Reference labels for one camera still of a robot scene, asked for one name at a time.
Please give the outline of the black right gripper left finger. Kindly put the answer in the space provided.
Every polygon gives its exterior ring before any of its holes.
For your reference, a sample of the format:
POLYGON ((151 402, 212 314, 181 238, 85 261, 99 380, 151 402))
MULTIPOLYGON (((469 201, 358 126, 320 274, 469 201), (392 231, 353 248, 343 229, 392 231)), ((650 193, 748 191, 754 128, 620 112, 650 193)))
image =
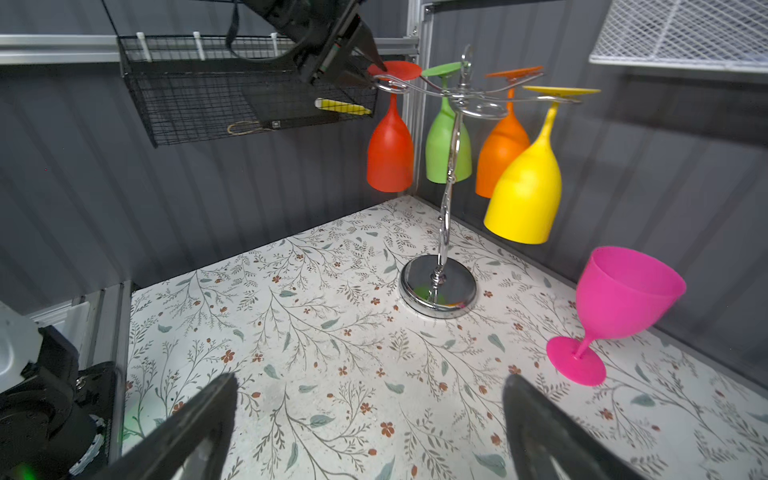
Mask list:
POLYGON ((235 424, 238 383, 233 373, 212 380, 183 408, 96 479, 219 479, 235 424))

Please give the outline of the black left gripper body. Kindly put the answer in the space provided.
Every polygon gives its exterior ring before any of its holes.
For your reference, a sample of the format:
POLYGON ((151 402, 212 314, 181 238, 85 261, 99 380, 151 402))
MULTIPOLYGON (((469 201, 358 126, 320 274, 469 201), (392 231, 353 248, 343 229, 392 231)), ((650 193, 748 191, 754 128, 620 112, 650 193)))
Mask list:
POLYGON ((366 40, 358 1, 244 1, 248 10, 293 42, 274 58, 239 59, 260 68, 292 68, 309 84, 364 84, 366 73, 352 59, 366 40))

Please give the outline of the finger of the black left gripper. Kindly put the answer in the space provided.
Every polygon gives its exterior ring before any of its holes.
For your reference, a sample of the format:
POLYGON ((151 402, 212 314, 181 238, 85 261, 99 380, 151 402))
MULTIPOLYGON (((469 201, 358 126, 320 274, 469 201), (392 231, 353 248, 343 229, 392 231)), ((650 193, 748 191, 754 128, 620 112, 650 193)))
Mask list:
POLYGON ((352 20, 338 41, 335 60, 335 83, 370 87, 373 83, 368 68, 373 65, 386 71, 374 36, 362 20, 352 20))

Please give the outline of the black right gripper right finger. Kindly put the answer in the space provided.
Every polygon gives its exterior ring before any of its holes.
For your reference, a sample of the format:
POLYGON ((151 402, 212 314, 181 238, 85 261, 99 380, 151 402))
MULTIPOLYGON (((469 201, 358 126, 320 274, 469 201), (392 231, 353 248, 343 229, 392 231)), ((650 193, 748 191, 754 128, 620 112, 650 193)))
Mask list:
POLYGON ((507 377, 502 402, 518 478, 556 479, 559 471, 569 479, 642 477, 522 376, 507 377))

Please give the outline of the pink wine glass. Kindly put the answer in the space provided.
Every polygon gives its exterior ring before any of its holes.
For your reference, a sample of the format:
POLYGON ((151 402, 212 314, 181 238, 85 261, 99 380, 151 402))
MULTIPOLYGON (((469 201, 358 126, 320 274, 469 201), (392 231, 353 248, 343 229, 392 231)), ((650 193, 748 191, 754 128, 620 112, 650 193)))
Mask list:
POLYGON ((550 339, 547 357, 567 379, 598 386, 605 381, 607 370, 590 344, 648 329, 686 289, 679 273, 652 256, 625 247, 598 247, 590 254, 576 289, 575 304, 584 338, 550 339))

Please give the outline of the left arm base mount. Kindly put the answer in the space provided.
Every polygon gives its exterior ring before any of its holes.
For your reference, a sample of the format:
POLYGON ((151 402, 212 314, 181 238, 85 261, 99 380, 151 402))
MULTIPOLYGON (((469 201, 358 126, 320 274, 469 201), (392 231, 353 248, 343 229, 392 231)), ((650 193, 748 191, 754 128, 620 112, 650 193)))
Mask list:
POLYGON ((1 476, 87 479, 109 462, 118 367, 90 359, 88 303, 1 307, 1 476))

